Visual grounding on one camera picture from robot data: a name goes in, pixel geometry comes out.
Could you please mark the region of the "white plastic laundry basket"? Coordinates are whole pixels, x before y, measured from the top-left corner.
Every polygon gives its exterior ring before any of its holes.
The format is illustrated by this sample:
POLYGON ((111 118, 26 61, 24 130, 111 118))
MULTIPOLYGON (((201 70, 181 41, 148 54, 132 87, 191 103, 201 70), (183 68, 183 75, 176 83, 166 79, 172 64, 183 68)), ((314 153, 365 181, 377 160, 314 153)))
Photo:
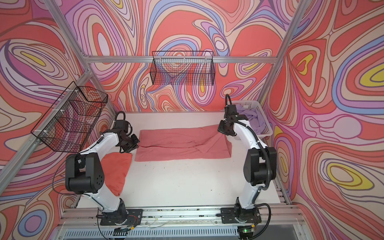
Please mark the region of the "white plastic laundry basket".
POLYGON ((272 130, 272 127, 266 117, 266 114, 264 113, 264 110, 262 109, 262 106, 260 105, 260 103, 258 101, 233 101, 233 104, 234 105, 241 105, 243 106, 245 109, 256 109, 257 111, 259 111, 265 122, 266 122, 266 125, 265 125, 265 129, 264 131, 262 132, 262 134, 257 134, 258 137, 260 139, 263 139, 265 137, 269 137, 273 134, 273 130, 272 130))

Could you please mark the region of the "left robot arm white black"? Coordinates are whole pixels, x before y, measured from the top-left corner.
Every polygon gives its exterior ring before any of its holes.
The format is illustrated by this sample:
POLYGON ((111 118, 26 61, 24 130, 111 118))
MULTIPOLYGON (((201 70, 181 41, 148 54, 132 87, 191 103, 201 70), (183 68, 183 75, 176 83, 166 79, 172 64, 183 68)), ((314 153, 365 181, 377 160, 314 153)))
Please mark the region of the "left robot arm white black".
POLYGON ((94 201, 106 223, 127 224, 129 214, 120 195, 132 163, 131 151, 138 146, 131 124, 116 120, 90 147, 67 157, 66 189, 94 201))

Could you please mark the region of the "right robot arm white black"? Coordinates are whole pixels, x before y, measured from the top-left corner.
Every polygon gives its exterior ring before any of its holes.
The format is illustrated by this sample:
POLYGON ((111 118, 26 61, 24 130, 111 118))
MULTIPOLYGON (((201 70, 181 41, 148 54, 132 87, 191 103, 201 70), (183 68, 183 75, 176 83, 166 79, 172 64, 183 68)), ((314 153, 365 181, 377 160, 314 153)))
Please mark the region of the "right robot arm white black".
POLYGON ((247 148, 243 166, 246 185, 234 206, 235 219, 245 223, 258 216, 256 201, 262 191, 268 190, 277 175, 277 151, 262 142, 245 115, 238 113, 233 104, 225 106, 224 119, 218 132, 226 136, 239 137, 247 148))

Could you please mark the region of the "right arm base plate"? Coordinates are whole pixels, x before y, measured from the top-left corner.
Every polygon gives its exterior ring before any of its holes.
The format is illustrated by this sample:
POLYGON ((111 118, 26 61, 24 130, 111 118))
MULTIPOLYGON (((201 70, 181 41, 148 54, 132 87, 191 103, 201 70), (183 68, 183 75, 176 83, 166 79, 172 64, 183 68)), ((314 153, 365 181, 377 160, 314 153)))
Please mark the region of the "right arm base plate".
POLYGON ((221 208, 217 217, 221 217, 223 224, 255 224, 262 222, 260 212, 257 208, 242 209, 242 208, 221 208))

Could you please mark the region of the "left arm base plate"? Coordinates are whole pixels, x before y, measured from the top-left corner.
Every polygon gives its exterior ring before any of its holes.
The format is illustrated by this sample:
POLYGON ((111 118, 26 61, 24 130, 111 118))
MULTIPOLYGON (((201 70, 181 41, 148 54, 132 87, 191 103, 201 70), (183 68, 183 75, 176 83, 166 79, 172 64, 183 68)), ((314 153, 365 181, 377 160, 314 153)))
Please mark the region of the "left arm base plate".
POLYGON ((118 212, 98 214, 102 226, 137 226, 141 224, 143 209, 126 209, 126 213, 118 212))

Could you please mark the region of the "pink t shirt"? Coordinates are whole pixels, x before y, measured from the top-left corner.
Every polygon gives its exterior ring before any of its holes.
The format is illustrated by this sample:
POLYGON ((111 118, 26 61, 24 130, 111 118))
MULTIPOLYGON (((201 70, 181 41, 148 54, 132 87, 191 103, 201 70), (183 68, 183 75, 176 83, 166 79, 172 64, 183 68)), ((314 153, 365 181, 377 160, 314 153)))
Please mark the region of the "pink t shirt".
POLYGON ((141 130, 136 162, 229 159, 232 143, 218 125, 199 128, 141 130))

